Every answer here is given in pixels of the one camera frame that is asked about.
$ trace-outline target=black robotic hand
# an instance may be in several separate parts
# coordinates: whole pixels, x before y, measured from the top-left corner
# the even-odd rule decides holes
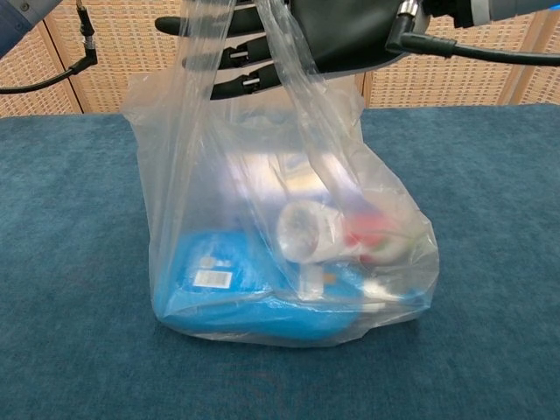
[[[322,74],[357,74],[396,60],[386,43],[403,0],[290,0],[286,7],[299,23],[311,54]],[[228,37],[263,32],[256,7],[237,0]],[[179,35],[179,17],[159,17],[156,27]],[[265,36],[227,48],[220,69],[250,66],[270,60]],[[280,85],[274,64],[214,86],[212,99],[250,95]]]

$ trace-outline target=beige wall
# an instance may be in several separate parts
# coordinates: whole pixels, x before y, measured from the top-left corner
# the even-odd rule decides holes
[[[100,63],[70,81],[33,94],[0,96],[0,116],[117,112],[128,78],[168,67],[175,39],[158,33],[158,16],[180,2],[87,0]],[[462,43],[560,53],[560,12],[544,11],[470,30],[435,19],[429,32]],[[64,0],[0,60],[0,85],[33,83],[55,75],[83,54],[74,0]],[[357,78],[372,108],[560,103],[560,69],[503,66],[469,59],[408,57]]]

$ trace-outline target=blue fabric surface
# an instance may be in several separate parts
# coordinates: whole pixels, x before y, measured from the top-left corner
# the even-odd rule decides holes
[[[121,116],[0,120],[0,418],[560,418],[560,108],[362,121],[434,224],[433,307],[293,350],[154,319]]]

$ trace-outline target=white label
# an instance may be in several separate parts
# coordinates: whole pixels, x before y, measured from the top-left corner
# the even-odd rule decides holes
[[[201,269],[196,273],[192,285],[199,287],[214,287],[217,289],[229,289],[232,273],[226,271],[211,271]]]

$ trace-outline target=plastic bag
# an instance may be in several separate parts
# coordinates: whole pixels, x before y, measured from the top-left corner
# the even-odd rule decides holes
[[[255,3],[283,87],[210,101],[217,79],[241,73],[217,72],[235,0],[189,0],[176,65],[133,80],[123,106],[157,318],[210,340],[290,347],[416,318],[438,277],[430,222],[363,143],[352,78],[318,74],[283,0]]]

